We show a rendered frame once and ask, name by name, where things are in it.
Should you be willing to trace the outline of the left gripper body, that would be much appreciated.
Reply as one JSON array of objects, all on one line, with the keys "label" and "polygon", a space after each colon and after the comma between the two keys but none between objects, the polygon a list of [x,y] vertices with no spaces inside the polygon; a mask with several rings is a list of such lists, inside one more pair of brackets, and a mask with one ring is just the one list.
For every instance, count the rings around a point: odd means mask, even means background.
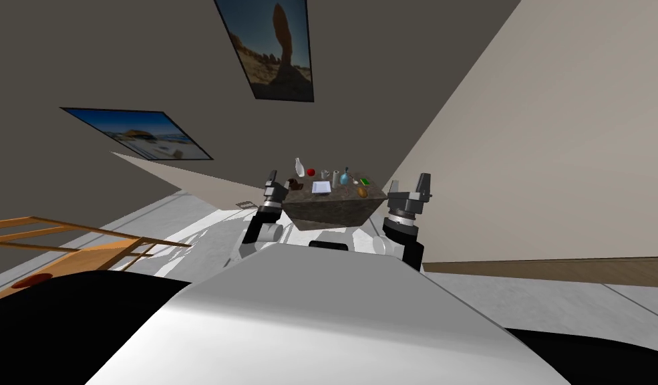
[{"label": "left gripper body", "polygon": [[285,198],[287,197],[289,190],[286,191],[283,189],[283,186],[278,183],[278,187],[267,187],[265,183],[265,200],[263,202],[264,206],[281,206]]}]

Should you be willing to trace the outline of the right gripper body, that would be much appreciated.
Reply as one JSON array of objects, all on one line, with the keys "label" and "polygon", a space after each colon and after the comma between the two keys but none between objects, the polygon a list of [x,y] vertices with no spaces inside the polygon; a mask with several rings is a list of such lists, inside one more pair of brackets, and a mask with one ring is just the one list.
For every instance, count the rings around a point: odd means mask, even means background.
[{"label": "right gripper body", "polygon": [[387,197],[390,213],[420,215],[423,213],[424,203],[429,202],[432,195],[428,192],[389,192]]}]

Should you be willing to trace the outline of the dark stone table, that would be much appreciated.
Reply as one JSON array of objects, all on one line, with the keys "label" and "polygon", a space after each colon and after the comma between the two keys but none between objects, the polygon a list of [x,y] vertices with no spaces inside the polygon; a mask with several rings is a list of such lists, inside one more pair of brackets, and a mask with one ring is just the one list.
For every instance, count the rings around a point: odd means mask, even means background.
[{"label": "dark stone table", "polygon": [[[282,203],[284,213],[296,228],[302,231],[332,229],[337,227],[360,227],[387,200],[386,194],[376,184],[364,186],[361,183],[339,185],[327,195],[311,193],[314,181],[321,176],[305,176],[298,181],[304,184],[302,190],[290,191]],[[369,195],[363,199],[357,188],[363,186]]]}]

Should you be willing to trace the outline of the rock tower picture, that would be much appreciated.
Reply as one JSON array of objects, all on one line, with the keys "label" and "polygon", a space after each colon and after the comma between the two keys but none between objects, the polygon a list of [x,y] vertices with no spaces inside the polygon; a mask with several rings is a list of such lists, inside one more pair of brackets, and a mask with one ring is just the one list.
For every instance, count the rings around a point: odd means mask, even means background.
[{"label": "rock tower picture", "polygon": [[256,100],[314,102],[307,0],[213,0]]}]

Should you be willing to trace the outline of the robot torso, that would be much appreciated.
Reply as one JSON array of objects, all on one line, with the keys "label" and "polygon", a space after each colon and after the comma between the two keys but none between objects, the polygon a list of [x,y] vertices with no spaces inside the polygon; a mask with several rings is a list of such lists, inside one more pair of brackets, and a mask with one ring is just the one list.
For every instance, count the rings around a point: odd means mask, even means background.
[{"label": "robot torso", "polygon": [[274,244],[160,308],[87,385],[570,385],[401,260]]}]

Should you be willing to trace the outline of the blue landscape picture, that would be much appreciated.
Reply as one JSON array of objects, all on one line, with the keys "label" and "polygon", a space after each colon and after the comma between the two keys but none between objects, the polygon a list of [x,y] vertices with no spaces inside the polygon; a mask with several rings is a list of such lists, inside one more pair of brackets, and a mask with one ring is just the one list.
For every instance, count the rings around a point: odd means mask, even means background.
[{"label": "blue landscape picture", "polygon": [[146,160],[212,160],[165,112],[63,108]]}]

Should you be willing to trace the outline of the wooden chair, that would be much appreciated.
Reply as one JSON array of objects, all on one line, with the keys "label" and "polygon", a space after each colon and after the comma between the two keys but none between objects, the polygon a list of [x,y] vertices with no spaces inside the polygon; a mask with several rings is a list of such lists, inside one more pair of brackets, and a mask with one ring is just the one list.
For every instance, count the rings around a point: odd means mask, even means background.
[{"label": "wooden chair", "polygon": [[[130,265],[133,265],[141,257],[149,257],[149,251],[157,245],[165,245],[169,247],[189,246],[188,244],[184,243],[176,243],[150,237],[139,237],[135,235],[129,235],[129,233],[108,231],[95,227],[44,219],[41,217],[22,217],[2,220],[0,221],[0,229],[22,225],[31,225],[34,223],[45,223],[48,224],[49,227],[46,229],[38,229],[22,233],[10,233],[10,235],[0,235],[0,247],[56,251],[64,252],[65,255],[61,259],[53,261],[33,273],[28,273],[19,281],[10,283],[3,291],[0,291],[0,299],[26,287],[31,287],[38,283],[44,282],[53,277],[71,275],[84,271],[109,270],[111,267],[129,256],[134,257],[130,262]],[[18,239],[28,239],[32,237],[49,235],[50,233],[62,233],[74,230],[85,230],[93,233],[102,233],[103,235],[121,237],[122,240],[83,249],[67,247],[45,247],[42,245],[30,245],[16,242]]]}]

